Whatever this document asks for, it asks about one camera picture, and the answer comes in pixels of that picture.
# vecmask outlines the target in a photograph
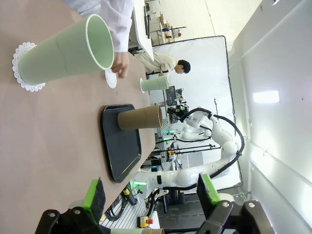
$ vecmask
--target cardboard cylinder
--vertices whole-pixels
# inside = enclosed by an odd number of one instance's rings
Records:
[[[151,234],[165,234],[163,229],[152,229]]]
[[[143,229],[111,229],[111,234],[141,234]]]
[[[35,85],[109,69],[113,61],[109,29],[100,16],[90,15],[23,55],[19,73],[27,84]]]
[[[169,88],[168,78],[166,76],[142,80],[140,85],[142,91],[164,90]]]
[[[117,119],[119,128],[123,130],[162,127],[162,113],[160,105],[121,112],[118,114]]]
[[[151,234],[152,229],[150,228],[144,228],[141,232],[141,234]]]

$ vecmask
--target white paper doily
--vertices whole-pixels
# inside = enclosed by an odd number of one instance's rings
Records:
[[[144,93],[144,91],[143,91],[143,89],[142,89],[142,86],[141,86],[142,81],[143,81],[143,79],[140,78],[140,88],[141,88],[142,93]]]
[[[15,53],[13,54],[13,60],[12,60],[12,70],[14,72],[14,77],[17,79],[18,83],[21,85],[22,88],[25,88],[27,91],[38,91],[42,89],[42,87],[45,85],[45,83],[42,84],[36,84],[36,85],[30,85],[27,84],[22,77],[20,77],[19,73],[19,62],[20,58],[29,50],[34,48],[36,45],[34,43],[30,42],[24,42],[22,45],[19,45],[19,47],[15,50]]]
[[[112,89],[115,89],[117,85],[116,73],[112,72],[111,69],[105,70],[104,73],[108,86],[111,87]]]

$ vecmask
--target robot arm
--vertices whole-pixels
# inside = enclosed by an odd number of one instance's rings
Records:
[[[188,187],[194,185],[197,183],[198,174],[212,175],[236,157],[238,147],[235,143],[235,138],[221,127],[217,117],[202,111],[195,114],[186,120],[187,124],[192,127],[199,127],[206,116],[213,122],[211,136],[222,147],[220,160],[179,171],[138,172],[134,181],[142,185],[140,190],[143,193],[138,195],[139,199],[146,198],[155,188],[167,189],[168,187]]]

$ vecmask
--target hand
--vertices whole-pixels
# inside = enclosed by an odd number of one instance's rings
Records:
[[[117,73],[120,78],[125,78],[128,74],[129,57],[128,52],[115,52],[112,71]]]

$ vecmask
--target black tray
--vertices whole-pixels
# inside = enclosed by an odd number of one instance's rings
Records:
[[[103,145],[111,175],[121,183],[141,159],[141,140],[138,129],[122,130],[118,126],[120,112],[134,110],[131,104],[107,105],[100,118]]]

